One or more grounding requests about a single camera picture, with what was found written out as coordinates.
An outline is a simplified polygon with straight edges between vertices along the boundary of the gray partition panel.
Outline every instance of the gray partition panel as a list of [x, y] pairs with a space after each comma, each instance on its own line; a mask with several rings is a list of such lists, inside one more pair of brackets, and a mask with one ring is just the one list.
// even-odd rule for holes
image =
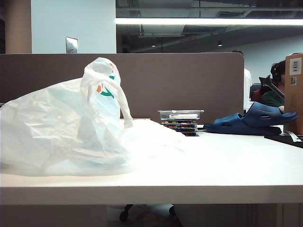
[[205, 110], [199, 123], [243, 112], [244, 59], [238, 53], [2, 54], [0, 103], [80, 78], [97, 57], [118, 67], [133, 118], [157, 110]]

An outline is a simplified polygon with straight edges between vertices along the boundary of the chair leg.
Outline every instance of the chair leg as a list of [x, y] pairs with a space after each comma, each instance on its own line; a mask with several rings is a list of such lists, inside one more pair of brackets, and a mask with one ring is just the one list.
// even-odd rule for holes
[[133, 206], [133, 204], [127, 204], [124, 208], [124, 211], [121, 212], [120, 216], [119, 216], [119, 219], [120, 221], [122, 222], [125, 222], [127, 221], [128, 219], [128, 211], [129, 209]]

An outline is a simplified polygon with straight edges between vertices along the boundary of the printed logo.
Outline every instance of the printed logo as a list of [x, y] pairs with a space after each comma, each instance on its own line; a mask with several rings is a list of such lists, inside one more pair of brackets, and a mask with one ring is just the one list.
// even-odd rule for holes
[[[110, 66], [113, 68], [112, 69], [112, 73], [114, 73], [114, 66], [110, 63]], [[115, 79], [115, 76], [114, 75], [110, 75], [109, 78], [111, 79]], [[100, 94], [100, 95], [103, 95], [103, 96], [111, 96], [112, 98], [115, 98], [113, 96], [113, 94], [104, 86], [104, 84], [102, 83], [101, 85], [98, 85], [97, 87], [97, 92]]]

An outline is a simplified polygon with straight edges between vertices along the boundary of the fluorescent light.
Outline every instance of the fluorescent light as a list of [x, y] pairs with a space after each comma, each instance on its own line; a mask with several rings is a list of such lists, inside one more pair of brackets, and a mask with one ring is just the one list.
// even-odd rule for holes
[[118, 25], [293, 25], [303, 19], [116, 18]]

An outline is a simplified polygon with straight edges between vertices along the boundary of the clear plastic container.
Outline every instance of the clear plastic container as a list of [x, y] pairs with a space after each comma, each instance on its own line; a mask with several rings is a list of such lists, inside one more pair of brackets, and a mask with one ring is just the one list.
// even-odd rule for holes
[[158, 110], [161, 120], [167, 119], [184, 119], [198, 120], [204, 110]]

